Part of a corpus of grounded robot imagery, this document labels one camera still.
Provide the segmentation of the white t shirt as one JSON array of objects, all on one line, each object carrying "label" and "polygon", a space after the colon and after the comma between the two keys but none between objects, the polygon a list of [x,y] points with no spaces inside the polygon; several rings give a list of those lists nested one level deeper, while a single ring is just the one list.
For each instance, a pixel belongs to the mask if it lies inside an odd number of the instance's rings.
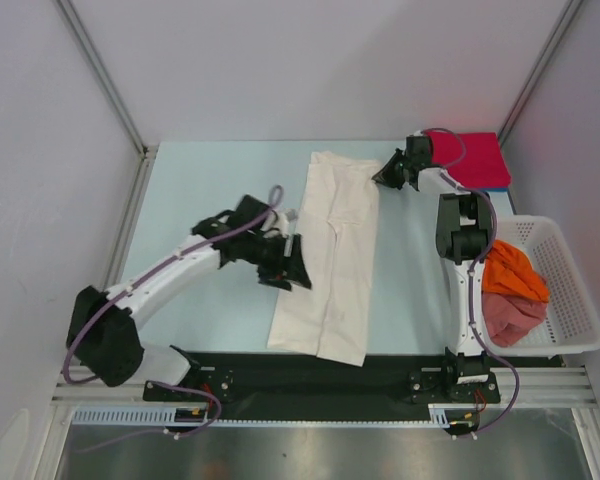
[{"label": "white t shirt", "polygon": [[278,296],[267,346],[353,366],[367,355],[379,191],[377,160],[311,156],[296,231],[312,286]]}]

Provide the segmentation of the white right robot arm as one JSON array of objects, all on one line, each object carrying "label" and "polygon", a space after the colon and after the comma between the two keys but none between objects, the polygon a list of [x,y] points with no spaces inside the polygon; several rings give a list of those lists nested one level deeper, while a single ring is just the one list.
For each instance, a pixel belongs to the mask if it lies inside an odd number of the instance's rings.
[{"label": "white right robot arm", "polygon": [[447,347],[455,356],[478,357],[485,351],[481,285],[485,261],[497,233],[497,215],[483,191],[471,189],[435,165],[429,154],[397,149],[373,176],[387,188],[410,186],[437,199],[435,249],[448,282],[451,321]]}]

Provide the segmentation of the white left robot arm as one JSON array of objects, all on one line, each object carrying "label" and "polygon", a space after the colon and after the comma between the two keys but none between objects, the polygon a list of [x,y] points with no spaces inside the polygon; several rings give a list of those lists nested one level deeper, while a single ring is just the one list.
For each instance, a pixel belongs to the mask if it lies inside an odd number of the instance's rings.
[{"label": "white left robot arm", "polygon": [[138,377],[165,384],[177,398],[194,397],[201,387],[195,362],[176,346],[152,345],[140,331],[186,287],[225,265],[255,266],[260,284],[289,291],[309,289],[302,237],[290,233],[293,209],[265,209],[252,220],[225,210],[200,221],[168,256],[140,275],[105,290],[88,286],[75,299],[67,334],[64,380],[76,383],[69,369],[77,359],[92,380],[118,387]]}]

